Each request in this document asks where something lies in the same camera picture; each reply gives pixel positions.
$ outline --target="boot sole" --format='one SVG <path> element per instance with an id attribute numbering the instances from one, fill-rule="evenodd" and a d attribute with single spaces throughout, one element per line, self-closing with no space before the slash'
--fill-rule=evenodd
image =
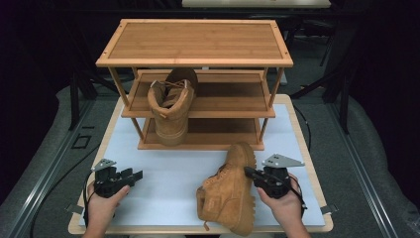
<path id="1" fill-rule="evenodd" d="M 161 144 L 165 146 L 177 146 L 185 140 L 187 129 L 188 129 L 188 121 L 186 121 L 184 127 L 176 134 L 165 135 L 165 134 L 160 133 L 158 130 L 156 130 L 156 133 Z"/>
<path id="2" fill-rule="evenodd" d="M 242 148 L 247 155 L 246 166 L 255 169 L 257 160 L 253 149 L 246 143 L 239 144 L 242 144 Z M 246 178 L 246 189 L 241 196 L 241 215 L 236 227 L 231 229 L 232 232 L 241 236 L 248 236 L 254 229 L 256 198 L 251 195 L 252 183 L 253 181 L 250 178 Z"/>

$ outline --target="top shelf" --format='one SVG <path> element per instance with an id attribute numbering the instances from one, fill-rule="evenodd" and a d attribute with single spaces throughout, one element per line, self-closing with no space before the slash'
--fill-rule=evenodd
<path id="1" fill-rule="evenodd" d="M 123 19 L 96 62 L 102 67 L 292 67 L 272 20 Z"/>

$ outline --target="bottom shelf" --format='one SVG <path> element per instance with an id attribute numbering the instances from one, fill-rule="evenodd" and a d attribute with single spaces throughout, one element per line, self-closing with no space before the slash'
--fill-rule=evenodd
<path id="1" fill-rule="evenodd" d="M 139 150 L 228 150 L 232 144 L 247 142 L 255 151 L 263 151 L 259 140 L 261 127 L 255 118 L 189 118 L 185 142 L 167 147 L 158 141 L 155 119 L 148 118 L 143 128 L 145 140 Z"/>

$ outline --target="shelf leg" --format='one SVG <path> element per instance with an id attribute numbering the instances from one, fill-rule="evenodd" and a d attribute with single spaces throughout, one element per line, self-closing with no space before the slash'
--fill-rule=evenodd
<path id="1" fill-rule="evenodd" d="M 268 106 L 272 107 L 272 103 L 274 102 L 275 95 L 277 94 L 278 87 L 280 86 L 281 76 L 284 74 L 284 67 L 280 67 L 277 73 L 277 79 L 275 81 L 275 85 L 271 90 L 271 97 L 269 99 Z"/>
<path id="2" fill-rule="evenodd" d="M 137 68 L 136 67 L 132 67 L 132 71 L 133 71 L 133 75 L 134 75 L 134 79 L 139 77 L 139 73 L 137 72 Z"/>
<path id="3" fill-rule="evenodd" d="M 111 73 L 112 78 L 115 81 L 118 92 L 120 93 L 121 99 L 123 99 L 124 105 L 129 106 L 129 99 L 127 98 L 126 91 L 124 90 L 123 84 L 121 83 L 120 76 L 118 75 L 117 69 L 115 67 L 108 67 L 109 72 Z M 137 133 L 140 136 L 140 139 L 145 140 L 145 135 L 142 132 L 142 129 L 139 126 L 136 118 L 131 118 L 134 127 L 136 128 Z"/>
<path id="4" fill-rule="evenodd" d="M 263 69 L 263 73 L 262 73 L 262 80 L 266 81 L 266 75 L 268 74 L 268 67 L 265 67 Z"/>
<path id="5" fill-rule="evenodd" d="M 264 118 L 262 122 L 262 131 L 260 132 L 259 140 L 260 142 L 263 140 L 263 133 L 265 132 L 266 123 L 268 122 L 268 118 Z"/>

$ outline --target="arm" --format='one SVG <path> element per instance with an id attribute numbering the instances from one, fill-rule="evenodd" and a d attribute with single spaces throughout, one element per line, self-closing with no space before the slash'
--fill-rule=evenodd
<path id="1" fill-rule="evenodd" d="M 128 194 L 130 187 L 128 185 L 121 188 L 117 193 L 109 198 L 100 197 L 94 193 L 93 183 L 89 185 L 89 226 L 83 237 L 94 238 L 104 237 L 106 229 L 111 223 L 115 209 L 120 201 Z"/>
<path id="2" fill-rule="evenodd" d="M 297 182 L 291 179 L 291 186 L 295 190 L 299 190 Z M 257 191 L 263 203 L 271 208 L 272 214 L 281 227 L 284 229 L 288 238 L 307 238 L 310 237 L 306 227 L 303 225 L 301 218 L 302 204 L 299 198 L 292 191 L 288 192 L 280 199 L 269 197 L 265 191 L 257 187 Z"/>

